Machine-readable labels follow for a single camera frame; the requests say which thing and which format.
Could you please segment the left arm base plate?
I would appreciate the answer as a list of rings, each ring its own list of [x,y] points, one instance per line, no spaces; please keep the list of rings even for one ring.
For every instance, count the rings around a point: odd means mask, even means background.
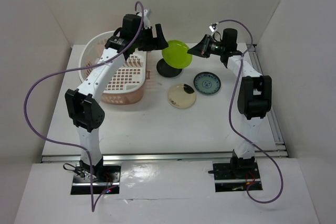
[[[82,170],[79,165],[65,163],[64,170],[74,173],[71,185],[71,195],[90,195],[90,173]],[[99,195],[104,190],[105,194],[113,195],[120,192],[121,165],[104,166],[102,174],[98,177],[93,175],[93,194]]]

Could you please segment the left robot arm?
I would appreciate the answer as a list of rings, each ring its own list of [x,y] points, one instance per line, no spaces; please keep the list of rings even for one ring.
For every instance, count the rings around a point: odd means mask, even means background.
[[[100,101],[105,88],[118,70],[135,51],[154,51],[168,47],[160,24],[151,26],[148,11],[126,14],[122,26],[107,39],[97,63],[85,66],[88,76],[74,90],[68,89],[65,101],[68,115],[79,135],[84,148],[80,157],[80,168],[91,181],[103,177],[103,156],[99,144],[99,128],[105,112]]]

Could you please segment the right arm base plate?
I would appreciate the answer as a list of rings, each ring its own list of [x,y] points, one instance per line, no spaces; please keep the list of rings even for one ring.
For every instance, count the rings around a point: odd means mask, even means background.
[[[252,168],[234,169],[230,163],[213,163],[208,174],[213,175],[215,191],[236,192],[263,190],[259,167],[256,162]]]

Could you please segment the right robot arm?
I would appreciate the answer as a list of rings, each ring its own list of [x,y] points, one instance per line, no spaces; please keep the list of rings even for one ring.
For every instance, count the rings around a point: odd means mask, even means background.
[[[215,38],[217,29],[211,28],[211,32],[189,49],[188,53],[202,58],[209,58],[210,55],[220,56],[224,66],[237,77],[238,83],[234,91],[238,91],[237,109],[244,118],[243,130],[238,135],[239,141],[233,149],[229,171],[220,169],[214,171],[214,174],[229,174],[241,179],[255,168],[255,144],[260,125],[271,109],[272,80],[271,77],[255,70],[237,49],[237,30],[224,29],[219,40]]]

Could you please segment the blue floral plate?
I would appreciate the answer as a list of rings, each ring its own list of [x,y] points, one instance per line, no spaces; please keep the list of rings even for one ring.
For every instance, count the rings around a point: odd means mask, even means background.
[[[220,78],[212,72],[200,72],[193,80],[195,89],[203,95],[215,95],[221,88]]]

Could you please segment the cream plate with black motif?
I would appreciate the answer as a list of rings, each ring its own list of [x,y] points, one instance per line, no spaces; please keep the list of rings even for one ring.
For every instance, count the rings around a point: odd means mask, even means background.
[[[175,108],[188,109],[195,103],[196,93],[188,84],[178,83],[169,88],[167,99]]]

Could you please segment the green plate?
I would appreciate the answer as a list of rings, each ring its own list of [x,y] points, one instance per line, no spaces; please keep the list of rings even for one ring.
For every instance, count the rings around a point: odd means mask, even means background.
[[[169,40],[168,47],[162,50],[164,61],[176,69],[184,69],[192,62],[192,55],[188,53],[190,49],[187,44],[179,40]]]

